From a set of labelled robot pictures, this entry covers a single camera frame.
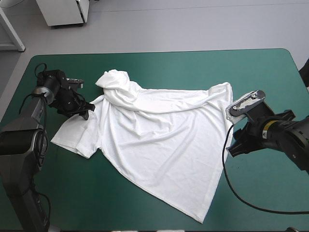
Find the t-shirt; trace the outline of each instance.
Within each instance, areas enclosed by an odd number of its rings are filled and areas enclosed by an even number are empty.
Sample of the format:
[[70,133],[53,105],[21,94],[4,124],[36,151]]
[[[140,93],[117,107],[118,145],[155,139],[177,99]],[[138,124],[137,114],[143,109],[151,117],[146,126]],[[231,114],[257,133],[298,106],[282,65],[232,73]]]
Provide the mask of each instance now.
[[92,102],[89,119],[69,118],[52,143],[85,158],[101,149],[125,178],[202,223],[223,169],[231,85],[144,89],[117,70],[96,85],[104,95]]

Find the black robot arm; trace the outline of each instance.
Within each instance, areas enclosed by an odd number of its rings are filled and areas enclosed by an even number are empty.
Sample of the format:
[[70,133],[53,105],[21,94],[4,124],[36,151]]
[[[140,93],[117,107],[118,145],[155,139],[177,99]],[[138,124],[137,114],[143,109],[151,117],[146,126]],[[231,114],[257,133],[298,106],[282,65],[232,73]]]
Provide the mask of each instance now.
[[[58,232],[51,226],[35,189],[33,176],[43,166],[48,147],[46,137],[46,106],[58,109],[68,117],[79,114],[88,119],[88,110],[94,110],[77,93],[83,80],[67,79],[60,70],[46,70],[37,75],[37,86],[30,103],[17,119],[2,128],[0,133],[0,174],[2,183],[25,232]],[[44,124],[40,123],[42,114]]]
[[248,119],[245,127],[234,133],[229,153],[234,157],[270,148],[284,152],[300,170],[309,171],[309,117],[292,121],[295,115],[291,110],[275,114],[264,99],[263,91],[253,91],[227,108],[233,124]]

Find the black cable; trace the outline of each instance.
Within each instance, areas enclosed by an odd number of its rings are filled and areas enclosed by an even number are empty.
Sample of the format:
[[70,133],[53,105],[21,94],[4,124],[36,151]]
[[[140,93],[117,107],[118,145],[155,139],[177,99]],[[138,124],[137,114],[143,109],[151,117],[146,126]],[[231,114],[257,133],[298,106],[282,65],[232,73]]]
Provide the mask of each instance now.
[[247,201],[245,201],[244,199],[242,199],[234,190],[234,188],[232,187],[230,180],[227,176],[227,172],[226,172],[226,168],[225,168],[225,162],[224,162],[224,153],[225,153],[225,147],[226,147],[226,143],[228,140],[228,136],[232,130],[232,128],[234,127],[234,125],[232,125],[227,132],[226,135],[226,139],[225,139],[225,143],[222,149],[222,165],[223,165],[223,171],[224,171],[224,175],[227,181],[228,186],[230,187],[230,189],[232,190],[233,194],[238,198],[238,200],[240,200],[241,202],[243,202],[244,204],[246,204],[247,206],[253,208],[253,209],[257,209],[260,211],[264,211],[264,212],[268,212],[268,213],[272,213],[272,214],[286,214],[286,215],[299,215],[299,214],[309,214],[309,211],[277,211],[277,210],[270,210],[270,209],[264,209],[264,208],[260,208],[258,206],[255,206]]
[[21,110],[22,110],[22,108],[23,108],[23,106],[24,106],[24,104],[25,104],[26,99],[27,99],[28,97],[30,97],[31,95],[32,95],[32,93],[30,93],[30,94],[28,94],[27,96],[25,96],[25,98],[24,98],[24,100],[23,100],[23,103],[21,103],[21,106],[20,106],[20,108],[19,108],[18,114],[20,114],[20,112],[21,112]]
[[[46,107],[46,106],[47,106],[47,100],[46,100],[44,94],[45,94],[45,93],[42,93],[42,94],[40,94],[40,95],[32,94],[32,93],[31,93],[31,94],[28,94],[28,95],[24,98],[24,100],[23,100],[23,102],[22,102],[22,104],[21,104],[21,106],[20,106],[20,108],[19,108],[19,114],[20,114],[20,113],[21,113],[21,110],[22,110],[22,108],[23,108],[23,106],[24,106],[24,104],[25,104],[25,101],[26,101],[26,99],[27,99],[29,96],[39,97],[39,98],[41,99],[41,101],[43,102],[44,123],[43,123],[43,130],[42,130],[42,136],[41,136],[40,149],[39,149],[39,151],[38,151],[39,155],[38,155],[38,157],[37,157],[37,159],[38,159],[38,165],[39,165],[39,166],[41,166],[41,163],[39,162],[39,160],[44,158],[44,156],[42,155],[42,152],[43,152],[43,143],[44,143],[44,139],[45,139],[45,137],[46,137],[45,134],[46,134],[46,122],[47,122],[47,107]],[[38,191],[35,189],[35,185],[34,185],[34,180],[33,180],[33,179],[32,179],[32,185],[31,185],[30,189],[32,189],[32,191],[35,192],[36,194],[39,194],[40,196],[43,196],[43,197],[47,200],[47,202],[48,202],[48,220],[50,221],[50,215],[51,215],[51,209],[52,209],[52,207],[51,207],[51,203],[50,203],[50,200],[49,200],[48,196],[47,196],[46,194],[44,194],[44,193],[38,192]]]
[[42,158],[42,150],[43,150],[43,143],[44,143],[44,138],[45,138],[45,134],[46,134],[46,122],[47,122],[47,109],[46,109],[46,105],[47,105],[47,101],[46,98],[44,96],[44,93],[40,96],[42,102],[43,102],[43,106],[44,106],[44,124],[43,124],[43,135],[41,138],[41,147],[40,147],[40,151],[39,151],[39,158]]
[[47,69],[47,64],[45,64],[45,63],[39,63],[37,66],[35,66],[35,68],[34,68],[34,74],[35,74],[35,76],[36,76],[37,78],[38,78],[37,69],[38,69],[38,67],[40,67],[41,65],[44,65],[44,70],[43,70],[43,72],[46,71],[46,69]]
[[34,180],[33,179],[32,179],[31,190],[33,192],[35,192],[36,194],[39,194],[40,196],[43,196],[47,200],[47,203],[48,203],[48,216],[47,217],[48,217],[48,221],[50,221],[50,215],[51,215],[51,211],[52,211],[52,204],[50,203],[49,197],[47,195],[45,195],[44,193],[38,192],[35,189],[35,184],[34,184]]

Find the yellow label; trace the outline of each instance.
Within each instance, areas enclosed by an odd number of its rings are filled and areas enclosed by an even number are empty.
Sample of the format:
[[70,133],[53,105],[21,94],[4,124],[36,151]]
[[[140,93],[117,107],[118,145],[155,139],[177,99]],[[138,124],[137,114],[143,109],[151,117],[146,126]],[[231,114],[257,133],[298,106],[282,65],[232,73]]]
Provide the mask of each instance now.
[[275,122],[278,122],[278,120],[272,120],[269,121],[263,128],[263,132],[262,132],[262,137],[263,139],[267,139],[267,130],[269,129],[269,127],[274,124]]

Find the gray floor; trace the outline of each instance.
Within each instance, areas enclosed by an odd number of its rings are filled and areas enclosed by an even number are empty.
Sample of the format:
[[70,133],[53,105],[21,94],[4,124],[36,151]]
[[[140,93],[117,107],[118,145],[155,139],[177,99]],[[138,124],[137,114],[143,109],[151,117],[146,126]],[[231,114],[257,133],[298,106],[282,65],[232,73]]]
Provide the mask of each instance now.
[[286,48],[298,68],[309,56],[309,0],[90,0],[88,23],[62,29],[35,0],[4,11],[26,51],[0,52],[0,119],[38,54]]

